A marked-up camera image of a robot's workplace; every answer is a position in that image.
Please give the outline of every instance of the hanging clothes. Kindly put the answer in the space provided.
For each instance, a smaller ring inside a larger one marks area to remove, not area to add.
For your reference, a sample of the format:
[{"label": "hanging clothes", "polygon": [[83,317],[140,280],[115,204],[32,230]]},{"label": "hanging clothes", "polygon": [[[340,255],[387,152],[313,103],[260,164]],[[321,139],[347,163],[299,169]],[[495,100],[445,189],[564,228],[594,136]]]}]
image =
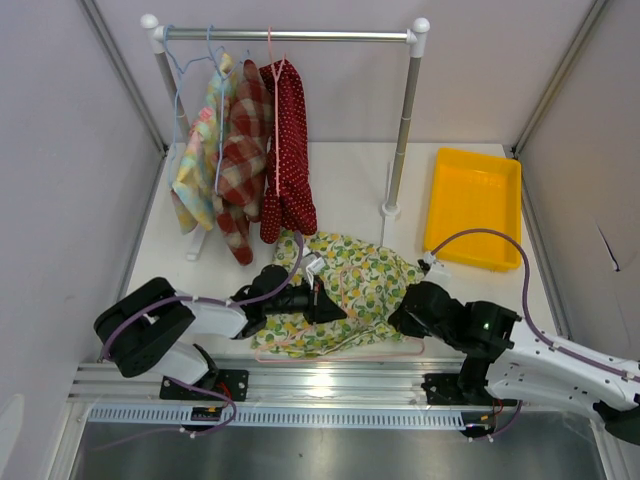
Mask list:
[{"label": "hanging clothes", "polygon": [[[222,105],[226,119],[224,125],[228,130],[229,111],[235,97],[237,81],[235,72],[232,72],[233,67],[233,59],[226,53],[223,54],[220,72],[216,70],[209,82],[205,107],[200,110],[191,126],[187,148],[171,184],[171,200],[183,234],[189,233],[198,224],[205,230],[211,230],[215,222],[211,195],[216,162],[211,159],[217,152],[218,142],[222,141],[219,123]],[[224,103],[221,95],[223,82]]]},{"label": "hanging clothes", "polygon": [[318,229],[316,209],[309,185],[307,117],[300,75],[288,60],[260,68],[269,93],[277,102],[278,128],[274,127],[267,154],[267,182],[260,237],[275,243],[280,228],[313,235]]},{"label": "hanging clothes", "polygon": [[230,132],[224,141],[218,194],[213,194],[216,220],[227,245],[242,265],[253,261],[249,222],[260,221],[264,195],[266,152],[273,128],[273,99],[251,60],[231,107]]}]

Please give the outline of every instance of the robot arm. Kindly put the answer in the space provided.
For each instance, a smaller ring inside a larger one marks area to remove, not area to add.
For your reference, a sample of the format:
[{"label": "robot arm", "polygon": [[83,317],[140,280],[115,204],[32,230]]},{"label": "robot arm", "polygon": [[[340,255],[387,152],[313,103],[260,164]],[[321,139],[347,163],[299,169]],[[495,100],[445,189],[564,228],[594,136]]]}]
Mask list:
[{"label": "robot arm", "polygon": [[[552,335],[545,335],[547,346],[515,312],[483,301],[462,305],[428,281],[408,288],[389,323],[404,335],[436,337],[467,354],[456,381],[462,403],[491,405],[497,398],[550,405],[604,421],[614,436],[640,444],[638,362]],[[439,395],[436,380],[432,376],[428,396]]]},{"label": "robot arm", "polygon": [[[184,295],[166,279],[154,278],[100,315],[94,330],[105,348],[109,345],[109,359],[125,378],[154,372],[165,377],[164,386],[177,383],[173,382],[175,379],[223,393],[218,391],[220,372],[213,359],[198,345],[188,345],[179,338],[184,334],[217,334],[242,340],[264,328],[268,315],[278,313],[303,313],[310,324],[346,318],[346,313],[327,296],[322,280],[313,275],[315,258],[305,262],[308,276],[301,285],[287,285],[271,295],[287,281],[288,274],[281,266],[269,265],[251,285],[231,297],[229,305]],[[122,329],[125,322],[143,310],[146,315]],[[183,390],[161,390],[160,398],[185,399]],[[192,393],[188,398],[208,399]]]},{"label": "robot arm", "polygon": [[[277,313],[301,312],[311,324],[346,317],[327,296],[320,278],[314,277],[310,266],[315,257],[309,257],[305,256],[307,281],[302,285],[279,290],[287,272],[269,265],[231,298],[230,305],[181,296],[165,279],[153,279],[104,312],[94,329],[105,346],[110,345],[109,357],[124,377],[160,373],[166,377],[163,385],[171,387],[161,389],[161,398],[207,399],[171,385],[176,379],[208,391],[218,388],[220,372],[213,359],[199,346],[180,342],[181,335],[244,339],[264,327],[267,315]],[[145,316],[114,333],[143,309]],[[453,389],[450,374],[442,374],[449,377],[442,385],[448,388],[450,404],[491,406],[495,399],[503,399],[551,405],[604,421],[614,436],[640,444],[637,362],[560,337],[540,337],[515,312],[484,301],[462,305],[430,281],[409,286],[389,323],[404,335],[435,337],[467,355]],[[427,397],[430,403],[437,402],[443,397],[442,385],[438,374],[429,377]]]}]

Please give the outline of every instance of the red plaid shirt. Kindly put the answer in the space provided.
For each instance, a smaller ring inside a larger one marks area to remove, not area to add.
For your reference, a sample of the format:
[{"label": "red plaid shirt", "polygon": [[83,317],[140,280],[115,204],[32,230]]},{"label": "red plaid shirt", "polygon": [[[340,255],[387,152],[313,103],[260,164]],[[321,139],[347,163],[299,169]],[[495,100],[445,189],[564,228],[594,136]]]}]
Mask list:
[{"label": "red plaid shirt", "polygon": [[253,261],[249,222],[260,221],[267,141],[273,128],[273,100],[251,60],[244,62],[244,78],[236,89],[230,121],[213,208],[233,255],[240,264],[248,265]]}]

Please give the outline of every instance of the metal floor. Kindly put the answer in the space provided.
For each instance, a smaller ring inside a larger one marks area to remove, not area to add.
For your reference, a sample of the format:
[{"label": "metal floor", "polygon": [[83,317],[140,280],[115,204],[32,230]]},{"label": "metal floor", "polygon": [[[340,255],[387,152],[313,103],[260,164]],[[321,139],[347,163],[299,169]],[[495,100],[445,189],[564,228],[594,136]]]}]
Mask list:
[{"label": "metal floor", "polygon": [[458,432],[234,427],[195,440],[154,433],[92,450],[153,428],[87,424],[71,478],[605,479],[588,423],[559,413],[524,413],[493,444],[469,444]]}]

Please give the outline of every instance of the clothes hanger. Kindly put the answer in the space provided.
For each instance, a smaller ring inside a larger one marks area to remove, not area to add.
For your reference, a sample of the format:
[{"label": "clothes hanger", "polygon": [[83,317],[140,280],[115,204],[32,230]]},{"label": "clothes hanger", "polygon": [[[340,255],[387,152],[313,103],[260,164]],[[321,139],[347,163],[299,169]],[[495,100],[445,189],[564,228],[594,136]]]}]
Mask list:
[{"label": "clothes hanger", "polygon": [[278,133],[278,80],[282,74],[282,67],[287,59],[287,55],[282,55],[280,62],[280,70],[276,73],[276,66],[273,61],[273,48],[271,45],[271,26],[267,29],[267,46],[269,48],[269,60],[271,61],[271,73],[273,75],[273,83],[275,85],[275,130],[276,130],[276,197],[280,198],[280,135]]},{"label": "clothes hanger", "polygon": [[177,86],[176,86],[176,95],[174,97],[173,100],[173,133],[172,133],[172,139],[171,139],[171,146],[173,147],[172,149],[172,155],[169,158],[169,172],[167,175],[167,181],[169,183],[169,188],[172,188],[172,178],[171,178],[171,172],[173,172],[173,161],[176,158],[176,149],[175,149],[175,144],[176,144],[176,136],[177,136],[177,131],[178,131],[178,118],[180,118],[178,116],[178,99],[180,98],[180,92],[182,91],[182,77],[185,73],[187,73],[187,69],[189,68],[189,66],[192,63],[196,63],[199,62],[201,60],[211,60],[216,68],[216,70],[218,72],[220,72],[220,68],[218,67],[218,62],[216,60],[216,54],[218,53],[219,50],[222,50],[222,52],[225,52],[224,47],[221,45],[220,47],[218,47],[215,51],[211,51],[211,44],[209,42],[209,32],[211,29],[213,29],[213,25],[209,25],[209,28],[207,28],[207,49],[209,50],[209,55],[206,57],[198,57],[198,58],[192,58],[191,60],[189,60],[187,62],[187,64],[183,67],[180,66],[180,64],[178,63],[178,60],[176,59],[175,55],[171,52],[171,49],[169,48],[169,43],[168,43],[168,35],[169,35],[169,30],[171,30],[172,28],[175,28],[173,25],[167,25],[164,28],[164,36],[162,38],[162,43],[164,46],[164,50],[165,52],[167,52],[167,55],[169,56],[169,58],[171,58],[171,60],[173,61],[173,66],[175,67],[176,70],[176,75],[178,76],[178,82],[177,82]]},{"label": "clothes hanger", "polygon": [[[211,55],[211,57],[213,57],[213,53],[211,52],[211,43],[210,43],[210,31],[213,29],[213,25],[210,25],[209,28],[207,28],[207,49],[209,50],[209,54]],[[242,60],[240,60],[238,63],[236,63],[233,68],[231,70],[229,70],[229,72],[225,75],[221,70],[220,67],[218,66],[218,64],[214,61],[214,65],[216,67],[216,71],[218,72],[218,75],[220,76],[221,79],[221,87],[222,87],[222,91],[220,92],[220,136],[218,138],[218,163],[216,165],[216,179],[214,182],[214,191],[216,192],[216,195],[218,195],[218,182],[220,181],[220,164],[222,162],[222,151],[223,151],[223,147],[224,147],[224,99],[225,99],[225,82],[227,81],[227,79],[229,79],[231,77],[231,75],[233,74],[233,72],[235,71],[235,69],[238,67],[238,65],[240,64],[244,64],[244,62],[249,58],[250,56],[250,52],[249,49],[247,49],[245,55],[243,56]]]}]

